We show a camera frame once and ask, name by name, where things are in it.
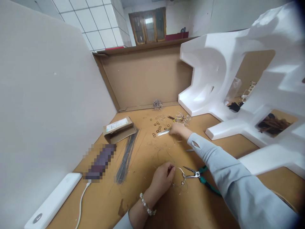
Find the cardboard box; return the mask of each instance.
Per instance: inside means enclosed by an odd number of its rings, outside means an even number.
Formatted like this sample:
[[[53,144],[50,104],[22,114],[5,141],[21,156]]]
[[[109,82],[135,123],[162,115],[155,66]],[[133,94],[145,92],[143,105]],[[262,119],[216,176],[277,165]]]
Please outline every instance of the cardboard box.
[[[193,67],[180,60],[180,46],[193,38],[93,53],[119,112],[178,105],[178,94],[191,85]]]
[[[104,126],[104,137],[109,144],[115,144],[136,132],[137,129],[129,116]]]

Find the green-handled pliers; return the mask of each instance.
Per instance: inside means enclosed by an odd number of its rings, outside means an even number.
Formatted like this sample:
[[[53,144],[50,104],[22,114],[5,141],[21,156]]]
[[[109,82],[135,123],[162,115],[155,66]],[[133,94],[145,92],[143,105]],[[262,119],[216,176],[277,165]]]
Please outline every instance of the green-handled pliers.
[[[194,176],[186,176],[185,178],[196,178],[196,177],[199,178],[201,183],[205,184],[210,190],[212,190],[217,195],[222,197],[221,193],[216,188],[214,188],[209,182],[207,182],[207,180],[203,176],[201,176],[202,173],[204,173],[205,171],[208,170],[206,165],[204,167],[200,168],[199,171],[195,171],[195,170],[190,169],[190,168],[185,167],[185,166],[184,166],[184,168],[192,171],[195,174]]]

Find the white tiled wall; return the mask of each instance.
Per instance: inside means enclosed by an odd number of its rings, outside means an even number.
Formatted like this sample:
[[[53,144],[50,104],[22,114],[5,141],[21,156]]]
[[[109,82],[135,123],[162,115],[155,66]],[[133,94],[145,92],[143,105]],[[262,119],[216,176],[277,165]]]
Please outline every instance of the white tiled wall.
[[[131,47],[120,0],[53,0],[63,20],[81,30],[90,51]]]

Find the red object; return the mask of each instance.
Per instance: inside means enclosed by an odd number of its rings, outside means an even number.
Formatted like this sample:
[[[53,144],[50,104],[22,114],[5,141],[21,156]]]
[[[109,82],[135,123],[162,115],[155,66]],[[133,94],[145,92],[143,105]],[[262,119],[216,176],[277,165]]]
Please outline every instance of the red object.
[[[118,48],[124,48],[124,46],[109,48],[109,49],[105,49],[105,50],[112,50],[112,49],[118,49]]]
[[[182,38],[188,38],[188,32],[184,33],[176,33],[176,34],[169,34],[165,36],[165,40],[178,40]]]

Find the wrist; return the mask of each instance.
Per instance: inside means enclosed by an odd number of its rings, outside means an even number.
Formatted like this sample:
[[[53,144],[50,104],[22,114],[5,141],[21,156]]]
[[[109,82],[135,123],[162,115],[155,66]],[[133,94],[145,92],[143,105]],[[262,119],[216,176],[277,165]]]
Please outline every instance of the wrist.
[[[153,209],[159,198],[155,195],[155,193],[148,188],[145,193],[143,194],[143,198],[148,205],[149,209]]]
[[[185,139],[188,140],[188,138],[190,137],[190,135],[193,132],[191,130],[189,130],[187,127],[183,127],[180,131],[180,135]]]

